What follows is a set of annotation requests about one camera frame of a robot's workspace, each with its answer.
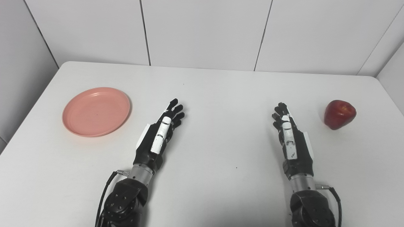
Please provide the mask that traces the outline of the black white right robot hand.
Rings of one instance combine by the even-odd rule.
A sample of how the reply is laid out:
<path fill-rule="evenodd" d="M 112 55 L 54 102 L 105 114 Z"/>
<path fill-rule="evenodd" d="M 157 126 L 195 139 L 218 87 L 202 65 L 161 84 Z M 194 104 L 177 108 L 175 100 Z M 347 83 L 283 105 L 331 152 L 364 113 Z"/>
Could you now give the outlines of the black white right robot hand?
<path fill-rule="evenodd" d="M 307 132 L 300 131 L 285 103 L 279 102 L 274 108 L 273 125 L 278 132 L 284 162 L 282 168 L 291 180 L 297 174 L 313 176 L 312 148 Z"/>

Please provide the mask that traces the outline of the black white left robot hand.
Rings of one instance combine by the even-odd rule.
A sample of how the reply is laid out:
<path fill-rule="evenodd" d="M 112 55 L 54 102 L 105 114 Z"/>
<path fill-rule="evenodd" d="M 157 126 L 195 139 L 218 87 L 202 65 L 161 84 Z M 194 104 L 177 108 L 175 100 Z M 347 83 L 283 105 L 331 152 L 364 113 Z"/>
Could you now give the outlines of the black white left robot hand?
<path fill-rule="evenodd" d="M 136 148 L 133 164 L 141 164 L 155 174 L 163 165 L 163 153 L 173 137 L 174 130 L 182 124 L 185 117 L 183 105 L 178 99 L 170 101 L 157 122 L 147 125 Z"/>

